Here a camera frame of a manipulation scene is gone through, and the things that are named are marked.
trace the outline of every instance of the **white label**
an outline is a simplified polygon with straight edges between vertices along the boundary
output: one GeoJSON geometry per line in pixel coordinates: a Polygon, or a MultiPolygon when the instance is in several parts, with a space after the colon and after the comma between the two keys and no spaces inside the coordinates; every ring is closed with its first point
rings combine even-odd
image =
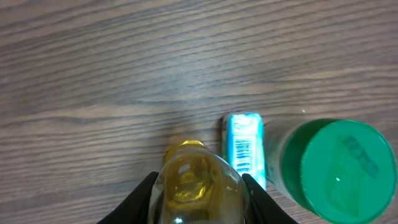
{"type": "Polygon", "coordinates": [[[232,120],[233,134],[255,135],[258,132],[258,120],[255,117],[237,115],[232,120]]]}
{"type": "Polygon", "coordinates": [[[234,137],[234,168],[239,175],[250,174],[255,176],[255,148],[256,138],[254,136],[234,137]]]}

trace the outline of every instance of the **green bottle cap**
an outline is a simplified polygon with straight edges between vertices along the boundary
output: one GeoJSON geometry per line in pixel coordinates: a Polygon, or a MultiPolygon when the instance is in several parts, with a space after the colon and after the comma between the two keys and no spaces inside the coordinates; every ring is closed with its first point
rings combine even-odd
{"type": "Polygon", "coordinates": [[[392,148],[359,121],[319,119],[296,130],[282,161],[297,203],[332,223],[369,223],[391,202],[397,184],[392,148]]]}

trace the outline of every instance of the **bottle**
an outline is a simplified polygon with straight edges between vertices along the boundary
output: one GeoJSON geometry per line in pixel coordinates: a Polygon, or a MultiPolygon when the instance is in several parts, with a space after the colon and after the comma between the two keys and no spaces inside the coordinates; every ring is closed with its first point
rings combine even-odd
{"type": "Polygon", "coordinates": [[[385,137],[359,121],[275,120],[264,126],[267,182],[332,223],[369,223],[397,184],[385,137]]]}
{"type": "Polygon", "coordinates": [[[148,223],[252,223],[241,176],[200,141],[169,147],[152,188],[148,223]]]}

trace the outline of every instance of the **small box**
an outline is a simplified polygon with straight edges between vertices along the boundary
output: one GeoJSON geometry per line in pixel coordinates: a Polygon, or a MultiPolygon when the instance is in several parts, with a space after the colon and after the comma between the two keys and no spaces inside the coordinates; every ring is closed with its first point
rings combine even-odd
{"type": "Polygon", "coordinates": [[[263,139],[264,128],[258,113],[232,113],[223,117],[223,159],[239,175],[250,174],[265,190],[266,170],[263,139]]]}

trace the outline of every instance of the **yellow liquid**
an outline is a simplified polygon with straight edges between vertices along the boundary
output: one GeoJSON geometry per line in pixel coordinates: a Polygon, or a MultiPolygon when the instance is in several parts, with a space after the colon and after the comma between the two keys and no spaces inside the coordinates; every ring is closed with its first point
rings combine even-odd
{"type": "Polygon", "coordinates": [[[159,176],[163,179],[159,223],[244,223],[248,195],[242,179],[201,142],[170,147],[159,176]]]}

